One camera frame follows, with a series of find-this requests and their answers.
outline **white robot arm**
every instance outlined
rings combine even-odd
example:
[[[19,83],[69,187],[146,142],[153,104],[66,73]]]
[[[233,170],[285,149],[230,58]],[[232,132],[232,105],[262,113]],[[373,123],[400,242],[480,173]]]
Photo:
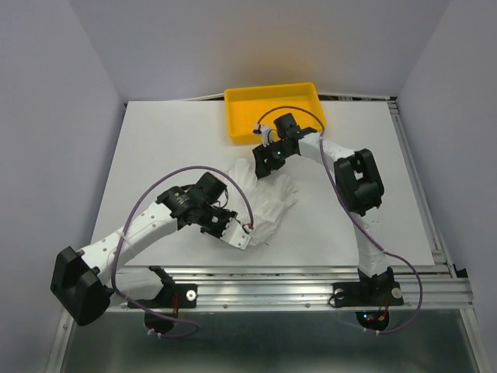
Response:
[[[319,151],[319,134],[317,132],[303,136],[299,140],[298,145],[301,156],[323,164]],[[328,140],[323,141],[323,149],[325,150],[326,161],[329,165],[335,164],[339,159],[347,159],[355,155],[352,149],[344,148]],[[373,237],[378,236],[377,223],[379,220],[379,211],[377,207],[368,210],[364,216],[355,212],[352,212],[352,214]],[[359,263],[357,265],[359,270],[368,277],[386,272],[388,261],[385,254],[379,251],[355,225],[354,233],[356,234],[357,249],[359,250]]]
[[[275,130],[271,127],[255,126],[254,133],[262,137],[262,144],[252,150],[258,178],[284,166],[286,159],[292,155],[301,155],[323,164],[320,134],[315,129],[301,129],[291,113],[277,118],[274,124],[280,138],[278,141],[274,140]],[[377,235],[378,208],[384,186],[373,154],[367,149],[353,151],[331,141],[323,141],[323,151],[326,163],[333,165],[341,204],[360,228],[372,236]],[[401,298],[391,296],[391,290],[399,288],[399,285],[394,281],[385,253],[376,248],[360,228],[354,225],[360,281],[334,284],[335,293],[340,293],[340,296],[333,298],[333,306],[381,305],[385,298],[390,305],[402,305]]]
[[[237,213],[214,204],[226,190],[226,185],[210,173],[205,173],[191,186],[174,186],[158,196],[130,224],[120,251],[117,268],[147,249],[152,243],[186,225],[200,225],[200,231],[241,250],[250,242],[250,234],[236,220]],[[62,250],[54,266],[50,289],[80,326],[100,317],[109,307],[113,290],[110,281],[113,261],[123,228],[78,251]],[[129,284],[132,298],[155,297],[172,279],[160,268],[151,268],[160,282]]]

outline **white glove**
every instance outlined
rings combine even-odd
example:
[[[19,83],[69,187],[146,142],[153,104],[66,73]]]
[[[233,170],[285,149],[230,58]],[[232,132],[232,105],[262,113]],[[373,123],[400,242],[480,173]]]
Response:
[[[297,202],[297,187],[287,175],[271,175],[257,180],[255,167],[247,159],[237,159],[227,174],[235,180],[248,198],[254,214],[254,229],[250,245],[267,242],[283,219],[287,209]],[[227,209],[237,211],[237,219],[245,224],[249,213],[238,191],[228,185]]]

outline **yellow bin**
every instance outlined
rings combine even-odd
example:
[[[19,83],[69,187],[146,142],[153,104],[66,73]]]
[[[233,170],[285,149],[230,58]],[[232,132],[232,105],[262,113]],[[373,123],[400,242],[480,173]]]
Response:
[[[326,126],[325,115],[313,83],[226,89],[224,101],[228,118],[228,134],[235,144],[260,143],[260,137],[252,133],[255,123],[266,111],[276,106],[292,105],[307,109],[318,116]],[[273,121],[286,113],[292,113],[301,128],[313,127],[321,131],[321,127],[314,118],[292,109],[276,110],[264,118],[261,124],[274,127]]]

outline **white board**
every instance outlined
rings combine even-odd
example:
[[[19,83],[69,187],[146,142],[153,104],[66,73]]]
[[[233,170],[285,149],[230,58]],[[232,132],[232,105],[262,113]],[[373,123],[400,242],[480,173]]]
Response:
[[[377,161],[385,185],[380,242],[413,264],[433,265],[431,247],[387,104],[321,104],[328,121],[325,137],[348,148],[369,148]],[[226,169],[237,158],[253,161],[253,147],[231,143],[224,102],[129,103],[94,241],[120,227],[139,196],[165,174],[191,165]],[[357,249],[353,228],[322,166],[294,156],[278,172],[294,178],[299,201],[288,211],[269,245],[250,246],[241,252],[201,235],[198,227],[185,227],[156,242],[130,264],[355,266]],[[202,173],[190,171],[175,176],[145,203],[151,203],[171,186],[196,182]]]

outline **white wall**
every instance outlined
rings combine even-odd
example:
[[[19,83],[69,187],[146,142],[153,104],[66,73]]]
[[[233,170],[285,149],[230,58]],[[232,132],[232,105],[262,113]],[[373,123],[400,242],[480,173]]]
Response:
[[[401,91],[436,221],[466,267],[497,367],[497,2],[453,0]]]
[[[448,0],[70,0],[125,99],[313,81],[397,95]]]
[[[123,116],[66,0],[0,5],[0,371],[42,371],[58,251],[91,237]]]

